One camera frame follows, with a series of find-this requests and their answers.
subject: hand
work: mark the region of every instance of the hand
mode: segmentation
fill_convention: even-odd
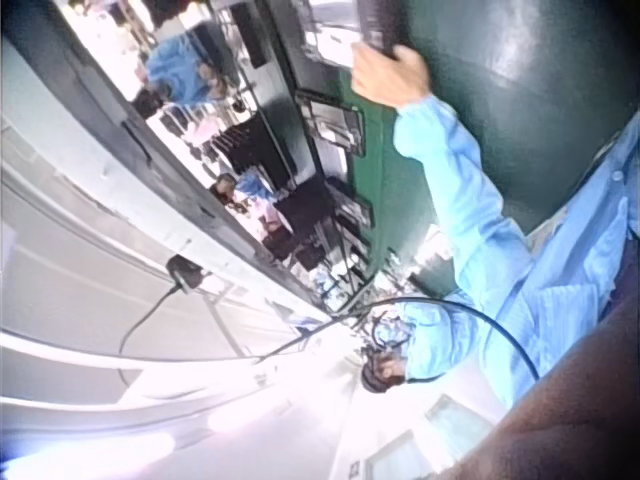
[[[415,50],[396,45],[393,52],[398,60],[364,43],[355,44],[351,88],[372,102],[400,108],[429,94],[429,71]]]
[[[208,82],[213,79],[213,77],[215,76],[215,72],[209,65],[202,62],[200,63],[200,65],[198,65],[198,76],[205,82]]]

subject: worker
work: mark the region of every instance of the worker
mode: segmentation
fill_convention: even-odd
[[[545,375],[618,301],[618,271],[637,243],[640,114],[602,155],[534,255],[518,225],[502,216],[503,200],[482,171],[478,143],[431,91],[422,57],[403,46],[394,53],[397,60],[356,45],[353,90],[398,112],[395,147],[422,164],[453,247],[460,288],[453,299],[494,318]],[[472,354],[506,407],[534,385],[514,347],[472,315],[421,304],[399,313],[415,331],[402,355],[366,363],[362,380],[369,390],[436,378]]]
[[[203,61],[187,33],[160,42],[144,67],[145,85],[133,104],[145,118],[164,103],[197,106],[226,97],[227,83],[223,75]]]
[[[260,199],[271,203],[274,199],[273,193],[265,187],[258,173],[252,168],[237,180],[230,173],[223,173],[218,176],[209,190],[225,204],[233,201],[236,190],[252,200]]]

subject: window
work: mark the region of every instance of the window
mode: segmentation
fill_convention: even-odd
[[[403,433],[366,462],[366,480],[414,480],[433,472],[413,432]]]
[[[426,417],[454,460],[466,455],[493,428],[487,419],[447,395],[440,397]]]

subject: electrical cord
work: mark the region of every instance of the electrical cord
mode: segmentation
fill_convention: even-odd
[[[160,308],[160,305],[162,305],[167,298],[169,298],[171,295],[179,291],[180,291],[180,285],[176,284],[173,287],[171,287],[169,291],[165,293],[162,297],[160,297],[160,299],[153,305],[153,307],[151,307],[151,309],[147,313],[143,315],[143,317],[140,320],[134,323],[133,326],[129,328],[129,330],[127,330],[127,333],[125,333],[124,337],[122,337],[122,340],[120,340],[120,347],[118,348],[119,357],[122,356],[122,353],[124,352],[124,347],[127,345],[127,342],[129,341],[129,338],[131,337],[131,335],[133,335],[136,332],[136,330],[138,330],[147,320],[149,320],[149,318],[151,318],[151,315],[156,313],[156,310]],[[122,371],[121,368],[118,369],[118,375],[120,376],[120,380],[122,380],[122,383],[124,383],[127,388],[131,387],[131,384],[129,383],[127,378],[124,376],[124,372]]]
[[[169,291],[165,293],[162,297],[160,297],[160,299],[153,305],[153,307],[151,307],[151,309],[140,320],[138,320],[129,330],[127,330],[127,333],[124,335],[124,337],[122,337],[122,340],[120,341],[118,356],[122,356],[124,347],[129,341],[129,338],[131,338],[131,335],[133,335],[136,332],[136,330],[138,330],[142,325],[144,325],[144,323],[147,320],[149,320],[149,318],[151,318],[151,316],[158,310],[158,308],[160,308],[160,306],[165,302],[165,300],[167,300],[170,296],[172,296],[174,293],[179,292],[180,290],[182,290],[182,288],[178,284],[175,284],[173,287],[171,287]],[[130,388],[131,383],[129,383],[129,381],[127,380],[127,377],[125,377],[124,372],[122,371],[121,368],[118,369],[118,375],[120,376],[120,380],[122,381],[122,383],[124,383],[124,385],[127,388]],[[143,395],[143,397],[148,398],[150,400],[179,400],[181,398],[188,397],[189,395],[193,395],[194,393],[203,392],[204,390],[206,390],[206,388],[198,388],[196,390],[190,390],[188,392],[183,392],[183,393],[179,393],[177,395],[171,395],[168,397],[151,397],[148,395]]]
[[[315,330],[306,333],[290,342],[287,342],[286,344],[282,345],[281,347],[276,348],[274,351],[260,357],[260,359],[258,360],[257,363],[263,362],[265,360],[267,360],[268,358],[271,358],[275,355],[278,355],[279,353],[291,348],[292,346],[296,345],[299,342],[302,342],[303,340],[307,340],[308,338],[317,335],[319,333],[321,333],[322,331],[326,330],[327,328],[333,326],[333,325],[337,325],[338,323],[342,323],[345,319],[355,316],[355,315],[360,315],[362,313],[365,313],[369,310],[371,310],[372,308],[375,307],[380,307],[382,305],[393,305],[396,303],[425,303],[425,304],[430,304],[430,305],[438,305],[441,307],[453,307],[453,308],[457,308],[458,310],[462,310],[466,313],[469,313],[471,315],[473,315],[474,317],[482,320],[483,322],[485,322],[486,324],[488,324],[491,328],[493,328],[494,330],[496,330],[500,335],[502,335],[502,337],[504,337],[505,340],[507,340],[511,346],[518,352],[518,354],[520,355],[520,357],[522,358],[522,360],[524,361],[524,363],[526,364],[527,368],[529,369],[529,372],[531,373],[531,376],[533,377],[533,379],[535,381],[538,381],[540,379],[540,375],[538,374],[538,370],[536,368],[536,366],[533,364],[533,362],[531,361],[531,358],[529,357],[529,355],[527,354],[526,350],[522,347],[522,345],[520,345],[520,343],[518,343],[518,341],[502,326],[500,325],[498,322],[496,322],[495,320],[493,320],[491,317],[489,317],[488,315],[476,310],[475,308],[469,307],[468,305],[464,305],[462,303],[458,303],[458,302],[452,302],[450,300],[439,300],[439,299],[435,299],[435,298],[426,298],[426,297],[409,297],[409,296],[403,296],[403,297],[395,297],[395,298],[388,298],[386,300],[379,300],[377,302],[373,302],[370,303],[368,305],[365,305],[363,307],[360,307],[352,312],[350,312],[348,315],[340,315],[335,317],[334,319],[332,319],[331,321],[325,323],[324,325],[321,325],[320,327],[316,328]]]

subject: shirt sleeve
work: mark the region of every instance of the shirt sleeve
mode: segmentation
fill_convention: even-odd
[[[169,63],[172,58],[190,58],[189,39],[184,35],[176,35],[160,42],[156,48],[151,51],[149,59],[145,67],[149,72],[164,70],[164,65]]]
[[[476,140],[434,95],[398,111],[394,144],[418,160],[453,247],[456,282],[476,308],[496,316],[531,267],[524,235],[502,216],[503,200],[482,171]]]
[[[463,293],[452,294],[447,299],[465,305],[471,303]],[[407,348],[407,379],[447,373],[478,346],[480,324],[467,312],[423,303],[403,304],[398,310],[403,320],[415,328]]]

